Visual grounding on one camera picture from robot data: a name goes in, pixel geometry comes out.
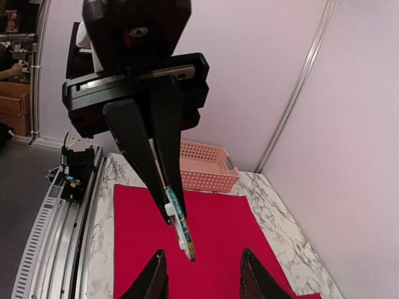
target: marble table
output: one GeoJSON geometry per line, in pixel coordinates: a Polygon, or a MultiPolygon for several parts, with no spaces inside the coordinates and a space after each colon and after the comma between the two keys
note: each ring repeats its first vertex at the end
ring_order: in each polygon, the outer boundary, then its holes
{"type": "MultiPolygon", "coordinates": [[[[115,184],[145,185],[120,154],[109,154],[97,196],[90,246],[87,297],[113,297],[113,189],[115,184]]],[[[343,299],[294,218],[260,174],[241,173],[231,195],[246,196],[257,223],[298,295],[320,293],[323,299],[343,299]]]]}

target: red cloth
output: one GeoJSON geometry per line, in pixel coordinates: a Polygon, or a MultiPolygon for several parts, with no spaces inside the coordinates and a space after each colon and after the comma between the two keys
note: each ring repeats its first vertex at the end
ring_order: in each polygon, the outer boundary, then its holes
{"type": "Polygon", "coordinates": [[[174,228],[165,225],[147,189],[115,186],[115,298],[164,249],[170,299],[239,299],[241,254],[249,247],[293,298],[320,299],[292,291],[245,197],[185,191],[185,199],[195,263],[179,249],[174,228]]]}

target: white wall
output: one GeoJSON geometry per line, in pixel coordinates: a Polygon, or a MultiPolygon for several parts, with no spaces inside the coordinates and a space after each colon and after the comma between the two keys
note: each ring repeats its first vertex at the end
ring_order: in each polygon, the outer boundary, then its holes
{"type": "Polygon", "coordinates": [[[340,0],[265,175],[350,299],[399,297],[399,1],[340,0]]]}
{"type": "MultiPolygon", "coordinates": [[[[193,15],[176,50],[202,52],[211,65],[210,93],[199,126],[186,140],[225,147],[253,170],[289,97],[322,13],[324,0],[193,0],[193,15]]],[[[42,136],[62,139],[61,104],[72,22],[81,0],[53,0],[41,84],[42,136]]],[[[116,150],[108,134],[96,138],[116,150]]]]}

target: metal pole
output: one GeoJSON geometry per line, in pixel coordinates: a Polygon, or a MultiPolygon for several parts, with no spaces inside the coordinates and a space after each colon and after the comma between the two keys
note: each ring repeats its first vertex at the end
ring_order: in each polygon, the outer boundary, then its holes
{"type": "Polygon", "coordinates": [[[292,89],[287,105],[273,131],[266,149],[263,151],[263,154],[256,165],[255,173],[262,173],[264,171],[271,158],[271,155],[281,139],[282,134],[284,133],[284,130],[287,127],[289,119],[294,112],[298,99],[300,98],[307,79],[312,71],[317,54],[319,53],[320,47],[327,32],[327,28],[330,24],[336,3],[337,0],[327,0],[325,3],[322,17],[320,18],[319,25],[317,26],[313,41],[310,45],[304,64],[300,70],[298,79],[294,85],[294,88],[292,89]]]}
{"type": "Polygon", "coordinates": [[[36,36],[37,40],[34,44],[33,59],[31,66],[31,135],[32,139],[28,145],[32,145],[36,138],[40,137],[40,123],[39,123],[39,100],[40,100],[40,76],[41,63],[44,46],[44,35],[47,29],[47,20],[49,17],[49,8],[51,0],[42,0],[41,8],[39,9],[36,36]]]}

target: plastic basket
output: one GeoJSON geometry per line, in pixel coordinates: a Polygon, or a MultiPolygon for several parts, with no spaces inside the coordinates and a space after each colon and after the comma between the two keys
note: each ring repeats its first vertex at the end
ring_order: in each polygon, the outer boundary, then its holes
{"type": "Polygon", "coordinates": [[[188,141],[180,144],[180,171],[185,189],[230,192],[239,179],[224,148],[188,141]]]}

